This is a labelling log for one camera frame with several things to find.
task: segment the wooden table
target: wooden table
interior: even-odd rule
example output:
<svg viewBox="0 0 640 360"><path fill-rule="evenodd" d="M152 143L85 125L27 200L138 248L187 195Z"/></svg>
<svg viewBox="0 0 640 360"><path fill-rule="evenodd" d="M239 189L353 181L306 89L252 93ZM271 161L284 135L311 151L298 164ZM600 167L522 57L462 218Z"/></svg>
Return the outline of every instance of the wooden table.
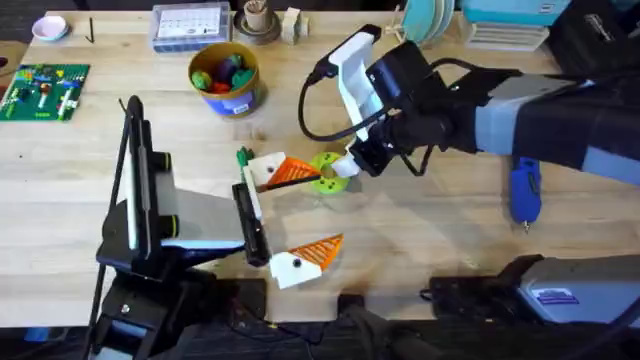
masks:
<svg viewBox="0 0 640 360"><path fill-rule="evenodd" d="M239 181L235 152L285 151L311 159L327 147L298 128L298 93L315 62L369 22L390 13L310 13L311 34L299 45L253 47L269 88L266 103L244 120L218 118L191 89L192 54L150 50L147 12L66 12L73 33L56 44L33 41L24 63L87 63L81 107L69 123L0 123L0 326L86 324L122 124L117 99L137 94L152 121L156 149L174 157L180 188L231 197ZM95 44L85 40L94 18ZM557 71L544 52L468 50L454 27L424 54L458 57L525 72ZM377 58L396 42L375 45ZM462 73L444 68L452 81ZM332 132L348 117L335 81L307 98L312 130ZM434 275L492 274L520 254L594 257L640 252L640 192L629 185L543 165L543 212L525 235L507 209L507 161L436 151L424 178L399 159L377 179L361 175L350 191L323 197L308 186L261 195L274 251L343 232L339 258L321 279L280 291L269 281L275 321L327 320L343 289L366 292L370 309L397 319L430 318L418 291ZM215 265L223 277L265 277L242 256Z"/></svg>

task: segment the clear plastic box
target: clear plastic box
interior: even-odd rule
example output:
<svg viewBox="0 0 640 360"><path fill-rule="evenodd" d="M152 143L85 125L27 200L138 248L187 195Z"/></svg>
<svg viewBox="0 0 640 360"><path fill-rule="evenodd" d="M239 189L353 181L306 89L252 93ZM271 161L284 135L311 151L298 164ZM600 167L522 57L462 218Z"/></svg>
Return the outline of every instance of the clear plastic box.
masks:
<svg viewBox="0 0 640 360"><path fill-rule="evenodd" d="M230 41L228 1L155 5L151 11L149 43L158 53L196 51Z"/></svg>

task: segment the sticker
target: sticker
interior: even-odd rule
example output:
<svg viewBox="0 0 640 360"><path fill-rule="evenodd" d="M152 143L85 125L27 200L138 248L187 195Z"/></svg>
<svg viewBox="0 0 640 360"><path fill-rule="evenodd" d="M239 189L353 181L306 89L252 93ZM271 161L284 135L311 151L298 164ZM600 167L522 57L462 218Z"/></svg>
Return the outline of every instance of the sticker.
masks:
<svg viewBox="0 0 640 360"><path fill-rule="evenodd" d="M579 304L569 289L551 288L531 290L531 294L542 305L570 305Z"/></svg>
<svg viewBox="0 0 640 360"><path fill-rule="evenodd" d="M245 111L249 110L249 104L244 104L238 107L233 108L233 113L234 114L240 114L243 113Z"/></svg>
<svg viewBox="0 0 640 360"><path fill-rule="evenodd" d="M220 8L164 10L158 37L218 35L219 27Z"/></svg>

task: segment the blue screwdriver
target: blue screwdriver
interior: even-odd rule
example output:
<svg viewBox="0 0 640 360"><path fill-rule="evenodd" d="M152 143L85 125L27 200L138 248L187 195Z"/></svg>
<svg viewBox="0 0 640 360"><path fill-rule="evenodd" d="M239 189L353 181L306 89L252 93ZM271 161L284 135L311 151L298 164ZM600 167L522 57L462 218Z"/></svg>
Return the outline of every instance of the blue screwdriver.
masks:
<svg viewBox="0 0 640 360"><path fill-rule="evenodd" d="M540 198L540 162L531 158L513 157L510 175L510 207L513 221L524 226L528 234L531 224L538 219Z"/></svg>

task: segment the orange toy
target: orange toy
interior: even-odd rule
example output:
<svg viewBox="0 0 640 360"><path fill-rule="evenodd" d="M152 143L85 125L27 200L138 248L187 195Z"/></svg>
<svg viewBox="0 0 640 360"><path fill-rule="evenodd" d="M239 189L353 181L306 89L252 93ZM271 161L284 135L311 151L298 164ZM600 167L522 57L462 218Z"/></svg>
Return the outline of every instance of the orange toy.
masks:
<svg viewBox="0 0 640 360"><path fill-rule="evenodd" d="M338 255L343 239L344 235L340 234L290 249L288 252L320 266L324 271Z"/></svg>
<svg viewBox="0 0 640 360"><path fill-rule="evenodd" d="M276 173L269 179L267 188L283 183L297 183L302 179L316 180L320 175L320 171L313 166L287 156L282 165L276 170Z"/></svg>

